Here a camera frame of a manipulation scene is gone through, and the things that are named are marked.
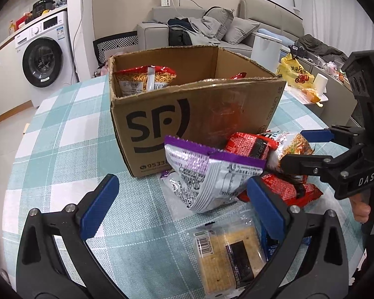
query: human hand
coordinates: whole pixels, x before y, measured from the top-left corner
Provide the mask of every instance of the human hand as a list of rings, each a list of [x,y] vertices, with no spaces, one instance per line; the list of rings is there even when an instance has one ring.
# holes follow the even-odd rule
[[[360,223],[365,223],[369,220],[370,206],[363,202],[362,194],[358,193],[349,198],[351,201],[353,217]]]

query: purple and silver snack bag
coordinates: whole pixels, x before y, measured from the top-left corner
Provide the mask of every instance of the purple and silver snack bag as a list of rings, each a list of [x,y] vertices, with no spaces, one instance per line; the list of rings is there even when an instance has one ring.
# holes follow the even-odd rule
[[[172,136],[165,137],[165,154],[174,172],[164,183],[188,209],[204,213],[232,203],[247,180],[261,175],[266,161],[232,154]]]

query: black and white patterned fabric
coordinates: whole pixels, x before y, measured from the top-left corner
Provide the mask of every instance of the black and white patterned fabric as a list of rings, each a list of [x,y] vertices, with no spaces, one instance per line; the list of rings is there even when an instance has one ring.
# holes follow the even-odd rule
[[[138,44],[137,31],[107,36],[93,41],[94,52],[100,65],[105,63],[105,51]]]

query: soap bottle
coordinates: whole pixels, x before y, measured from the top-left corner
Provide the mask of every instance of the soap bottle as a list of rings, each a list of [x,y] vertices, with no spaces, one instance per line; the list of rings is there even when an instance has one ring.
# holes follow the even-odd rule
[[[10,36],[13,33],[15,33],[15,24],[14,24],[14,22],[12,20],[10,21],[10,27],[8,28],[8,33],[9,33]]]

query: teal and white tablecloth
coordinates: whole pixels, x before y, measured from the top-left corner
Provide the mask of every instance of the teal and white tablecloth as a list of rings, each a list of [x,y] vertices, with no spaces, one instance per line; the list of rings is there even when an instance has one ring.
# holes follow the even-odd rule
[[[286,92],[270,124],[272,130],[291,132],[324,127]],[[333,143],[317,144],[315,153],[337,156],[344,150]],[[64,87],[46,99],[22,139],[3,210],[4,251],[12,286],[29,210],[36,207],[46,213],[78,203],[107,173],[118,176],[119,195],[95,238],[87,241],[107,274],[130,299],[203,298],[186,230],[246,210],[250,204],[235,203],[204,215],[171,215],[157,176],[132,178],[127,171],[115,140],[106,77]],[[337,212],[352,275],[363,254],[360,224],[353,219],[349,200],[336,201],[328,185],[310,179],[324,195],[305,210]],[[58,237],[57,243],[70,275],[82,283],[62,239]],[[287,279],[296,271],[293,266]]]

